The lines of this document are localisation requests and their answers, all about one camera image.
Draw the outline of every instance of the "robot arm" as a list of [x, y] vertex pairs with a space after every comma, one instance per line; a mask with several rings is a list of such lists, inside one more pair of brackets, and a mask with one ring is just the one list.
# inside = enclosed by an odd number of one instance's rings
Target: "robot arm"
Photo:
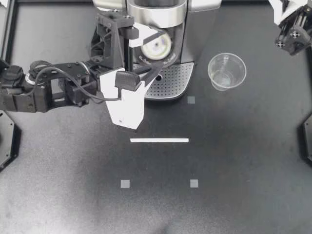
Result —
[[312, 1], [269, 0], [274, 9], [274, 23], [281, 28], [276, 46], [296, 55], [311, 45]]
[[[142, 46], [160, 34], [148, 26], [135, 25], [139, 29], [134, 27], [133, 17], [116, 10], [98, 13], [89, 61], [36, 61], [25, 75], [21, 67], [0, 60], [0, 109], [47, 112], [57, 107], [81, 107], [92, 99], [106, 102], [113, 123], [136, 129], [144, 116], [144, 95], [161, 66], [153, 64], [133, 71], [129, 45]], [[53, 94], [54, 79], [58, 79], [62, 92]]]

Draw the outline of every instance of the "black cable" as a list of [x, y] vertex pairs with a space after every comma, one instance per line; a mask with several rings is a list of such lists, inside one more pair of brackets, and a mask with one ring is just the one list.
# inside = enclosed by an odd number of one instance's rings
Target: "black cable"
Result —
[[117, 98], [101, 98], [101, 97], [98, 97], [98, 96], [95, 96], [93, 94], [90, 94], [88, 91], [86, 91], [79, 83], [78, 81], [72, 77], [70, 74], [68, 74], [67, 72], [57, 68], [57, 67], [44, 67], [36, 76], [35, 78], [35, 83], [34, 83], [34, 87], [32, 88], [32, 90], [26, 94], [20, 94], [20, 95], [14, 95], [14, 96], [29, 96], [29, 95], [32, 95], [35, 91], [35, 89], [37, 88], [37, 84], [38, 84], [38, 80], [40, 78], [41, 75], [43, 75], [43, 73], [46, 73], [46, 72], [51, 72], [51, 71], [56, 71], [56, 72], [59, 72], [61, 73], [62, 75], [64, 75], [65, 77], [69, 78], [70, 81], [72, 81], [75, 86], [77, 86], [81, 92], [83, 94], [85, 94], [87, 97], [89, 98], [94, 98], [94, 99], [98, 99], [98, 100], [102, 100], [102, 101], [119, 101], [121, 100], [121, 97], [117, 97]]
[[32, 62], [32, 64], [30, 64], [30, 70], [34, 70], [36, 67], [41, 66], [41, 65], [49, 66], [49, 67], [53, 66], [51, 63], [47, 61], [39, 60], [39, 61], [34, 61]]

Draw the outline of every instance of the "white tape strip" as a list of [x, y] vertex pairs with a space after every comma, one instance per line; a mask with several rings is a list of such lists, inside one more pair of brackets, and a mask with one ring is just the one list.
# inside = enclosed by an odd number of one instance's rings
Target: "white tape strip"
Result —
[[178, 142], [187, 143], [188, 138], [131, 138], [132, 143], [167, 143], [167, 142]]

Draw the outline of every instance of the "black table surface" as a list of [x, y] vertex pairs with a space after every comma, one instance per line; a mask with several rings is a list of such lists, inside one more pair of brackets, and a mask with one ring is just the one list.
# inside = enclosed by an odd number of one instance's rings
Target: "black table surface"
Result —
[[[27, 71], [37, 59], [88, 59], [95, 14], [85, 4], [21, 4], [12, 63]], [[312, 167], [299, 128], [312, 110], [309, 65], [306, 53], [275, 47], [278, 32], [268, 5], [221, 6], [185, 96], [146, 103], [136, 133], [114, 126], [105, 104], [9, 113], [22, 138], [0, 173], [0, 233], [311, 233]], [[245, 82], [228, 92], [207, 75], [220, 52], [247, 66]]]

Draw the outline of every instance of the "clear plastic cup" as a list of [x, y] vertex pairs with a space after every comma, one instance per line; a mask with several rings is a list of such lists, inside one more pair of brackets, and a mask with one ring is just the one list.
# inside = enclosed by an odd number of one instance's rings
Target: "clear plastic cup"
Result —
[[244, 61], [237, 55], [222, 53], [214, 56], [208, 65], [208, 75], [213, 87], [219, 91], [239, 86], [246, 78]]

